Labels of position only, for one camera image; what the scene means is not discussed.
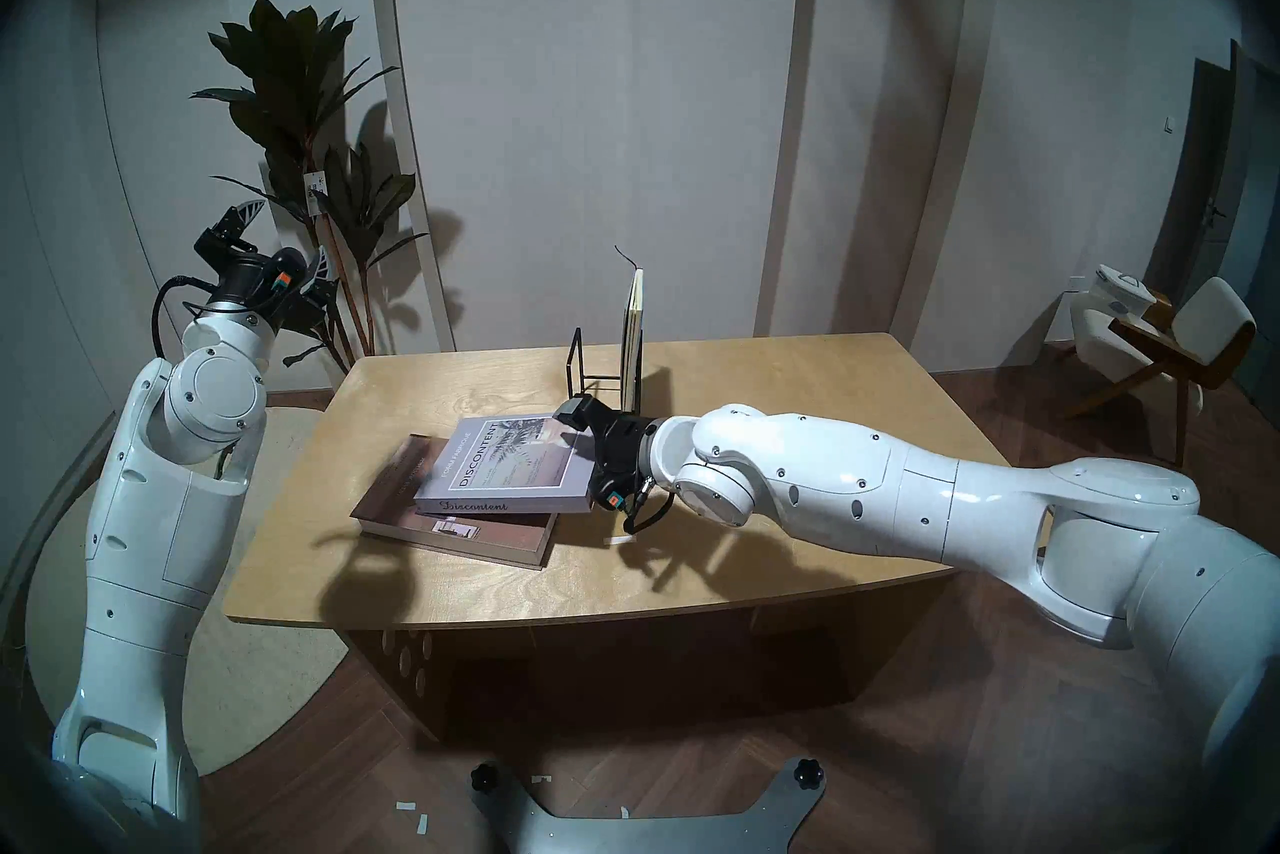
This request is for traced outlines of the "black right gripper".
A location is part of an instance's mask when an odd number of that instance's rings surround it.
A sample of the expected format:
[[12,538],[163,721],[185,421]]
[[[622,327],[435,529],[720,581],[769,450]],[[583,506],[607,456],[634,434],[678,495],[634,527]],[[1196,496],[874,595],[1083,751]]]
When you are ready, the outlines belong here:
[[553,417],[573,431],[593,434],[593,504],[626,516],[640,515],[654,487],[641,455],[660,419],[608,417],[608,405],[595,397],[570,397]]

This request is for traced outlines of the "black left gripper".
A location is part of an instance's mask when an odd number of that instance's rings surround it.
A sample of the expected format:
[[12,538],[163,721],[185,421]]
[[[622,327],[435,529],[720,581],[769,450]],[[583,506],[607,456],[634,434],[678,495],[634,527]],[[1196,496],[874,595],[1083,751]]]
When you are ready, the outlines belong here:
[[242,202],[225,213],[225,232],[205,229],[195,251],[218,275],[218,286],[193,318],[215,314],[259,319],[271,332],[317,333],[337,303],[337,280],[326,250],[306,257],[293,247],[259,254],[241,241],[265,202]]

